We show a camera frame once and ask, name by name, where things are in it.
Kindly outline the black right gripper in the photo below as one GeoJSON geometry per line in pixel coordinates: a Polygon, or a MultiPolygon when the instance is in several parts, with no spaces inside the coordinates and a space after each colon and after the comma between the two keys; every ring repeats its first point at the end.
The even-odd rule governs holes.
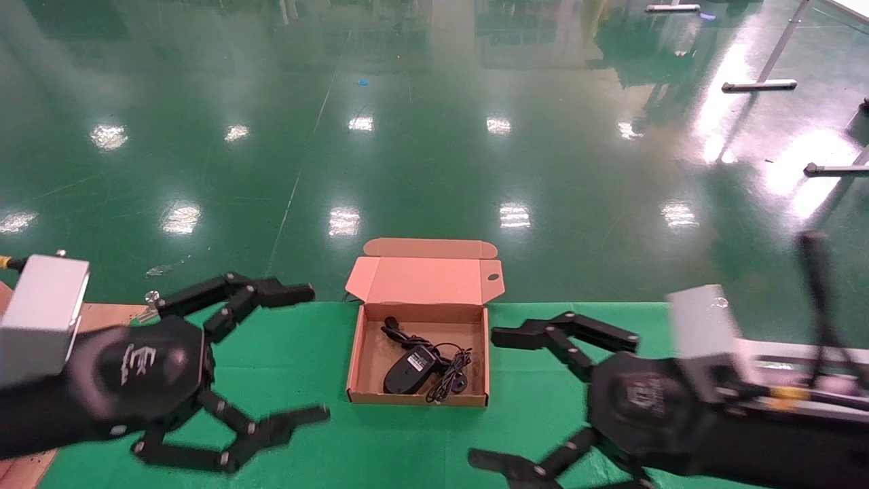
{"type": "Polygon", "coordinates": [[[691,384],[674,358],[643,359],[639,335],[576,312],[495,327],[499,348],[547,349],[589,382],[589,423],[540,462],[472,448],[468,463],[495,471],[509,488],[561,488],[559,477],[592,448],[631,479],[596,488],[652,488],[646,468],[770,488],[866,488],[867,413],[776,399],[779,388],[720,381],[724,366],[691,384]],[[595,367],[573,338],[618,353],[595,367]]]}

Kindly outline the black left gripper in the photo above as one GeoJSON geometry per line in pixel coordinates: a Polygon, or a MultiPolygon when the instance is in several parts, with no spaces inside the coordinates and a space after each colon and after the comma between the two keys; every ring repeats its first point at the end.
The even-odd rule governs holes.
{"type": "Polygon", "coordinates": [[[2,459],[144,431],[132,454],[146,465],[237,473],[258,452],[288,445],[299,427],[328,421],[330,411],[313,405],[253,420],[217,393],[199,392],[213,382],[208,341],[224,340],[258,308],[315,297],[310,284],[228,272],[160,298],[154,324],[81,334],[59,374],[2,390],[2,459]],[[166,443],[198,408],[235,439],[221,449],[166,443]]]}

